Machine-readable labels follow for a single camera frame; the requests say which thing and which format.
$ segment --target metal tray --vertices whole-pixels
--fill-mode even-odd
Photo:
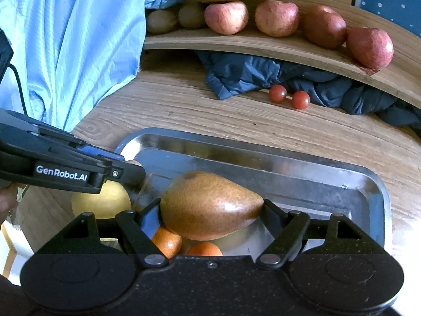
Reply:
[[[343,213],[387,251],[392,245],[390,199],[380,178],[361,166],[300,152],[212,136],[148,128],[125,138],[116,151],[139,161],[147,177],[131,196],[141,210],[159,198],[171,180],[187,171],[213,172],[268,198],[285,211],[312,218]],[[254,259],[273,241],[257,219],[249,227],[214,240],[224,255]],[[311,240],[308,248],[321,240]]]

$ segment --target cherry tomato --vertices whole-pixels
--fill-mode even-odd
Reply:
[[[287,90],[283,85],[275,84],[269,89],[269,98],[273,103],[281,103],[287,96]]]
[[[305,91],[297,91],[292,95],[292,106],[295,109],[306,109],[310,104],[310,96]]]

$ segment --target light blue cloth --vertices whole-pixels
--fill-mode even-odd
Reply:
[[[166,8],[180,0],[148,0]],[[145,0],[0,0],[0,28],[15,52],[28,115],[72,130],[139,69]],[[10,69],[0,108],[22,111]]]

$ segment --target yellow pear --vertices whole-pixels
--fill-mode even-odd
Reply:
[[[106,181],[97,195],[74,193],[72,209],[75,216],[90,211],[97,219],[112,219],[119,212],[130,210],[131,203],[128,193],[120,183]]]
[[[190,240],[221,238],[250,225],[263,199],[215,174],[190,171],[176,177],[161,197],[166,227]]]

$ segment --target screw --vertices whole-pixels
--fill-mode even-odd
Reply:
[[[263,254],[259,260],[265,265],[276,265],[281,261],[281,258],[276,254]]]
[[[208,268],[217,268],[218,267],[218,264],[217,263],[214,263],[213,261],[210,261],[209,263],[206,264],[206,266]]]
[[[145,263],[151,266],[159,266],[165,263],[165,257],[160,254],[149,254],[144,260]]]

